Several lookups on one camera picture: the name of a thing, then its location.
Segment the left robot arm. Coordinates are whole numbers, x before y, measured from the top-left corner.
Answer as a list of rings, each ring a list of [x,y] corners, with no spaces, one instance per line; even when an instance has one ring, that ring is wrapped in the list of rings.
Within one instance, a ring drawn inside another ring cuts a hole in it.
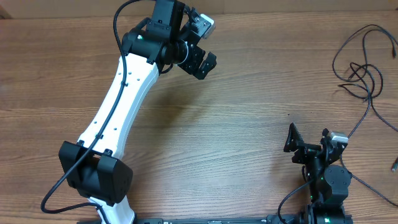
[[[157,1],[154,11],[122,37],[114,80],[90,125],[59,150],[68,185],[94,207],[100,223],[133,223],[127,192],[133,172],[122,158],[127,137],[146,94],[174,66],[202,80],[216,56],[199,48],[215,22],[180,1]]]

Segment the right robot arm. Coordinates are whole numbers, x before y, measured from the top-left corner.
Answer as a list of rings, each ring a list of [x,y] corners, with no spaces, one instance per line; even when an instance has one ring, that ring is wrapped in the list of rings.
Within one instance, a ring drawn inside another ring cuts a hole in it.
[[[293,152],[292,162],[303,165],[305,183],[289,193],[281,202],[301,189],[308,187],[311,203],[292,217],[280,214],[282,223],[353,223],[351,215],[345,214],[343,202],[348,197],[352,175],[344,167],[335,165],[348,145],[348,137],[343,133],[322,131],[319,144],[305,143],[296,125],[289,125],[284,152]]]

